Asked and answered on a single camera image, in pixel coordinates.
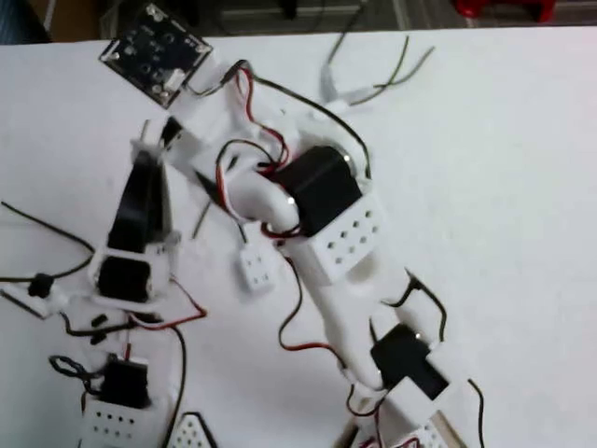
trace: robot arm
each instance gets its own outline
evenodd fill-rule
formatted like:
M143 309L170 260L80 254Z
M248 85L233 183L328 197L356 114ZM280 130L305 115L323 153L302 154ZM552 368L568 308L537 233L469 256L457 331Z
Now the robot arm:
M142 32L169 20L153 6L146 15ZM133 35L101 57L173 116L144 151L205 189L238 222L260 222L286 239L282 250L324 319L351 390L373 402L370 412L350 410L375 415L383 441L394 446L436 413L464 377L443 337L427 338L384 305L430 291L413 283L387 244L365 144L323 107L257 77L247 62L220 62L211 47L182 33L175 50L188 57L174 67L155 48L137 51ZM159 61L154 72L137 73L146 67L141 58L152 55ZM315 114L283 116L257 95L252 103L254 82L300 99ZM271 121L257 121L252 107Z

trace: connector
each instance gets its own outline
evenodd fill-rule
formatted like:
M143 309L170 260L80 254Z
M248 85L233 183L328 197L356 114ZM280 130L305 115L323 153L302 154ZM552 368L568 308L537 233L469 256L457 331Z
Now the connector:
M273 263L269 254L254 245L245 245L239 257L244 281L251 292L264 293L273 289Z

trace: floor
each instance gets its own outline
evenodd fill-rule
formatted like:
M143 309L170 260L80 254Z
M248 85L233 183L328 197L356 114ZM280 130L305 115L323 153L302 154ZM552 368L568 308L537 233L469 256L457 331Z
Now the floor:
M50 27L52 39L73 42L109 38L126 27L143 0L56 0ZM302 0L294 20L285 19L276 0L158 0L191 18L199 35L255 35L337 32L358 9L358 0ZM50 0L30 0L43 21ZM119 7L112 7L115 2ZM595 25L597 0L558 0L550 22L535 21L528 7L501 4L483 9L477 19L460 16L451 0L369 0L355 31L480 28L502 26Z

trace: black wire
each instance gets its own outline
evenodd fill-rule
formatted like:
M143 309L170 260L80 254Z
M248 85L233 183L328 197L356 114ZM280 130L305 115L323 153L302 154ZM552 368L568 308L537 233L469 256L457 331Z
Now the black wire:
M220 162L222 161L222 158L224 157L224 154L228 150L229 146L233 145L235 143L244 143L246 145L254 147L258 151L260 151L260 152L262 152L263 154L266 155L266 157L270 161L270 165L275 165L276 164L276 161L273 159L273 157L271 156L271 154L268 151L266 151L265 148L262 145L259 145L259 144L255 143L255 142L252 142L251 140L245 140L243 138L233 138L233 139L229 140L228 142L226 142L224 144L224 146L220 149L220 152L217 153L217 157L215 158L215 164L216 165L220 164Z
M369 319L369 336L371 336L371 340L373 341L374 344L376 344L380 340L377 337L377 333L375 332L375 329L373 328L373 321L371 319Z
M103 327L100 329L72 329L71 328L71 321L65 313L59 313L62 320L64 320L64 331L69 336L74 336L77 338L86 338L88 336L95 336L98 334L110 334L116 331L123 331L125 329L134 329L137 327L133 321L128 321L126 324L120 325L113 325L110 327Z
M389 89L390 86L392 86L392 82L394 82L394 79L398 75L398 72L400 71L400 68L402 67L402 63L404 62L404 58L407 55L407 50L409 49L409 42L410 42L410 36L407 35L407 37L404 39L404 45L402 46L402 53L400 53L400 58L398 59L398 63L396 64L396 67L392 71L392 75L388 79L388 82L386 82L382 87L379 87L378 90L374 91L371 95L368 95L365 98L361 98L360 100L353 101L350 103L350 105L362 105L362 104L366 103L367 101L371 101L372 99L380 96L387 89Z
M3 205L5 208L7 208L8 210L10 210L13 213L16 213L17 215L19 215L21 217L25 217L25 218L39 224L40 226L45 227L46 229L48 229L50 231L53 231L54 233L57 233L65 238L68 238L71 241L74 241L75 243L82 245L83 247L85 247L86 249L88 249L91 252L91 255L87 259L85 259L84 261L79 263L77 266L69 269L68 271L63 271L61 273L55 273L55 274L51 275L51 277L54 280L57 280L59 278L64 278L67 275L70 275L72 273L76 273L91 263L91 259L93 257L93 253L95 252L95 249L93 248L93 246L90 243L85 241L83 238L80 238L69 231L65 231L56 226L53 226L52 224L49 224L46 221L39 219L38 217L33 217L33 216L19 210L18 208L13 207L9 203L5 203L4 201L1 201L0 204ZM33 282L34 280L35 280L34 277L0 277L0 282L4 282L4 283L28 283L28 282Z
M382 89L383 87L388 87L388 86L397 86L398 84L402 84L404 82L407 82L409 79L411 79L412 77L414 77L417 72L419 71L419 69L423 66L424 62L427 60L427 58L429 56L431 56L431 53L433 53L433 51L435 50L435 47L431 47L429 48L421 57L421 59L415 64L414 67L412 67L412 69L405 75L403 76L401 79L397 79L395 81L386 83L386 84L375 84L373 87L375 87L376 89Z
M193 230L192 236L190 238L191 240L197 238L197 235L199 234L199 229L203 225L203 221L205 220L205 217L207 217L207 212L209 212L212 203L214 202L210 199L209 202L203 207L203 210L201 210L201 214L199 215L199 219L197 219L197 224L195 224L195 229Z
M353 29L353 27L356 25L356 22L359 20L359 18L365 11L365 8L367 7L367 3L368 3L367 0L361 0L361 6L358 8L357 11L354 12L354 14L346 22L346 25L344 26L344 29L342 30L340 37L338 37L338 40L334 44L334 47L332 47L332 50L329 52L329 55L327 56L327 65L330 65L332 63L332 61L334 60L334 58L336 57L336 53L338 53L338 50L340 49L340 46L342 45L342 42L344 41L344 37L346 37L346 35L348 35L351 32L351 30Z
M355 417L371 417L380 409L380 406L382 406L382 403L385 400L385 395L384 395L381 399L379 399L375 403L375 405L373 406L373 408L371 408L371 410L366 411L364 413L360 413L359 411L355 411L353 409L353 407L351 406L351 399L353 398L353 395L354 395L354 385L351 385L351 390L348 393L348 397L346 398L346 409L348 409L348 412L351 413L352 415L354 415Z
M247 244L249 242L249 239L246 236L246 231L244 231L243 224L241 224L240 222L237 221L236 225L239 228L239 234L241 235L241 238L243 239L243 243Z
M168 448L168 442L170 441L170 436L172 436L172 431L174 429L174 425L176 424L176 416L178 415L178 411L180 410L180 403L183 400L183 394L185 393L185 383L187 382L187 344L185 343L185 337L183 336L183 333L180 331L180 329L178 329L178 327L172 327L171 330L176 334L176 337L180 342L182 367L180 373L180 387L178 387L178 397L176 398L172 418L170 419L170 423L168 424L168 429L166 430L166 437L164 437L163 443L161 444L161 448Z
M105 367L108 363L115 358L114 355L108 357L107 362L98 371L87 371L81 364L74 361L70 357L62 355L53 355L48 357L49 365L56 372L69 378L77 378L83 383L85 391L91 395L99 395L100 391L94 389L91 385L91 380L96 380L104 376Z
M282 335L284 334L284 330L288 326L288 324L292 321L292 319L294 319L295 316L299 313L300 307L302 306L302 302L303 302L303 298L304 298L302 284L300 283L300 277L299 277L299 272L297 271L297 267L295 266L295 263L292 261L292 259L285 258L285 260L292 268L292 274L294 274L295 279L297 280L298 301L297 301L297 304L295 305L295 307L293 308L293 310L290 312L290 314L286 317L286 319L284 319L284 321L280 325L280 328L278 328L278 344L280 344L280 346L284 350L287 350L289 352L299 352L302 350L310 350L312 348L323 348L323 349L327 350L328 352L330 352L332 355L334 355L334 357L336 357L336 360L340 364L341 368L343 370L345 370L348 367L346 365L346 362L344 361L344 359L341 358L341 356L336 352L336 350L334 350L334 348L329 343L301 343L298 345L288 345L287 343L284 342L284 340L282 338Z
M363 152L365 153L365 159L367 162L367 166L365 168L365 177L367 179L371 179L371 161L370 161L370 156L369 156L369 151L368 151L367 145L365 144L363 139L359 136L359 134L356 133L354 131L354 129L348 125L348 123L346 123L343 119L341 119L336 114L334 114L332 111L326 109L322 105L317 104L315 101L310 100L309 98L306 98L306 97L300 95L299 93L296 93L295 91L291 91L287 87L281 86L280 84L277 84L277 83L270 81L268 79L265 79L263 77L258 77L255 73L253 73L252 76L253 76L253 79L255 80L255 82L258 82L259 84L269 87L271 89L280 91L284 95L288 95L288 96L294 98L295 100L299 100L302 103L313 107L314 109L316 109L319 112L326 115L328 118L330 118L333 121L335 121L336 123L338 123L344 129L344 131L346 131L354 140L356 140L356 142L361 146L361 148L363 148Z
M419 280L413 273L410 273L408 271L407 271L407 273L410 277L410 282L409 282L409 285L407 286L407 290L405 291L402 298L399 301L397 301L396 303L385 303L385 304L388 306L391 306L392 308L400 308L409 299L410 293L414 289L418 289L418 290L421 290L422 292L424 292L427 295L427 297L429 297L429 299L431 299L431 301L435 304L435 306L438 308L439 312L441 313L441 321L439 322L439 332L438 333L439 333L439 341L443 343L445 341L444 333L446 330L446 324L448 322L448 312L446 311L446 308L444 307L443 303L437 298L437 296L428 287L426 287L421 280Z
M485 412L485 398L480 387L471 378L468 379L468 383L473 386L477 395L479 395L479 420L478 420L478 431L479 431L479 445L481 448L485 448L485 440L483 439L483 414Z

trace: black connector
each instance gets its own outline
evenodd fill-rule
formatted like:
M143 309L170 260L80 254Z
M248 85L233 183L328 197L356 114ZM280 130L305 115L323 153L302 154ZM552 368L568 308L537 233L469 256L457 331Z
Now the black connector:
M104 324L105 322L108 321L108 316L105 314L100 314L95 316L92 320L91 320L91 326L94 329L97 329L100 325Z
M408 376L429 399L436 399L448 382L427 362L429 353L427 344L403 324L396 325L371 348L387 389Z
M309 149L271 180L294 198L305 236L315 235L362 196L350 166L334 147Z
M46 273L37 273L33 281L29 284L27 292L31 297L45 299L49 296L49 291L54 284L54 277Z
M120 359L112 360L105 367L99 399L134 409L149 406L147 366Z

